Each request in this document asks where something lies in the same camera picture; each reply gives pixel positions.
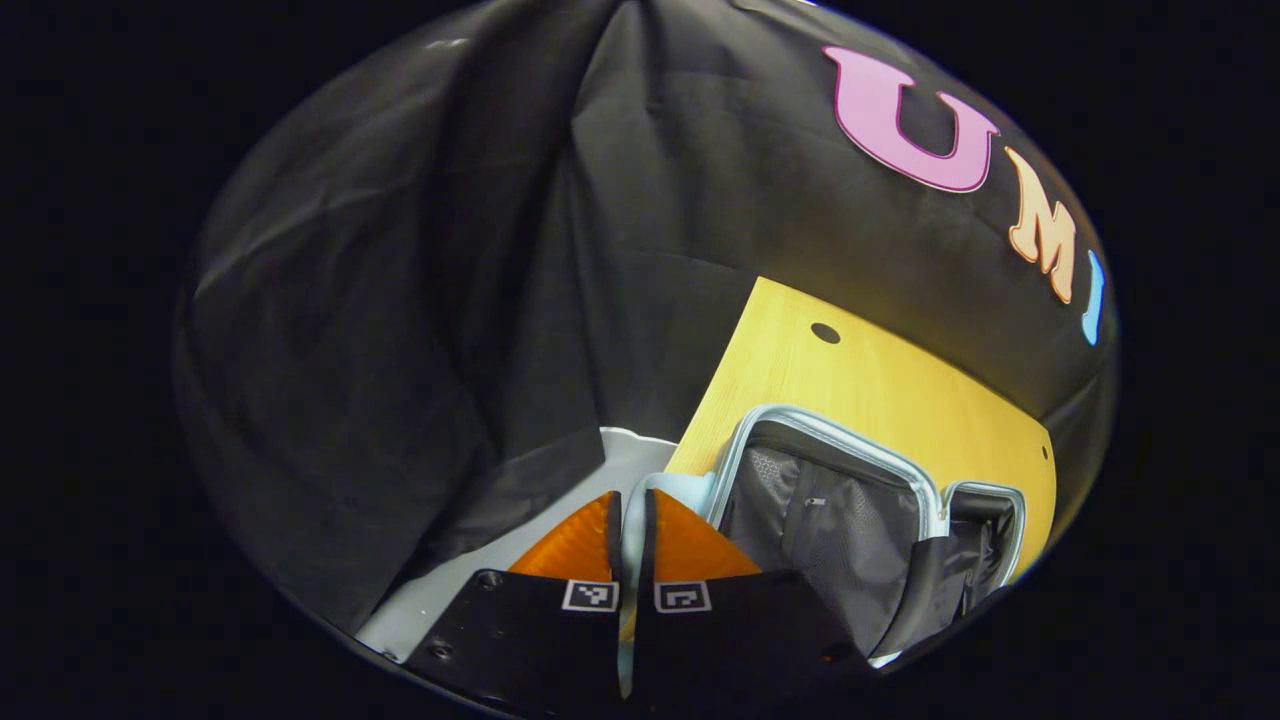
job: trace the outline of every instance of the gray suitcase lining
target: gray suitcase lining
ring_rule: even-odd
[[[722,451],[708,520],[763,570],[801,570],[879,666],[1009,582],[1025,516],[1015,488],[966,482],[941,496],[905,457],[800,407],[767,405]],[[928,568],[913,568],[922,557]],[[923,597],[900,612],[909,575]]]

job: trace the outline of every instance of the screw hole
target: screw hole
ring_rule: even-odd
[[[493,570],[485,570],[476,577],[480,582],[480,587],[492,591],[502,584],[502,575],[494,573]]]
[[[453,646],[443,641],[435,641],[431,643],[431,655],[439,660],[448,660],[453,657]]]
[[[818,336],[818,340],[823,342],[829,342],[831,345],[836,345],[837,342],[840,342],[840,333],[837,333],[836,328],[831,325],[814,323],[809,325],[809,329],[813,331],[813,334]]]

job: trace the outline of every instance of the pink letter u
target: pink letter u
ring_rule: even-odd
[[[902,88],[911,76],[844,47],[823,53],[840,68],[836,76],[836,119],[849,140],[872,158],[916,181],[947,192],[973,192],[987,181],[991,136],[1000,129],[982,113],[960,100],[938,94],[956,115],[956,137],[950,155],[934,155],[902,136],[899,114]]]

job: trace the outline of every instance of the white surface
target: white surface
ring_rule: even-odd
[[[872,667],[876,667],[878,670],[878,669],[888,665],[890,662],[893,662],[895,660],[897,660],[899,655],[902,655],[901,650],[897,651],[897,652],[895,652],[895,653],[892,653],[892,655],[886,655],[883,657],[872,657],[870,660],[867,661],[867,664],[870,665]]]
[[[609,491],[622,493],[622,514],[626,516],[631,488],[650,473],[662,471],[676,451],[673,442],[641,437],[622,428],[600,428],[600,439],[604,443],[604,464],[577,487],[506,536],[404,583],[356,633],[356,639],[375,652],[389,653],[396,662],[403,662],[476,570],[511,568],[556,525]]]

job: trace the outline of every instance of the wooden board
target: wooden board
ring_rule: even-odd
[[[815,323],[835,329],[829,343]],[[929,352],[840,307],[759,278],[668,473],[701,475],[753,407],[818,413],[908,457],[938,492],[978,480],[1027,498],[1015,574],[1044,547],[1056,474],[1048,432],[1012,404]]]

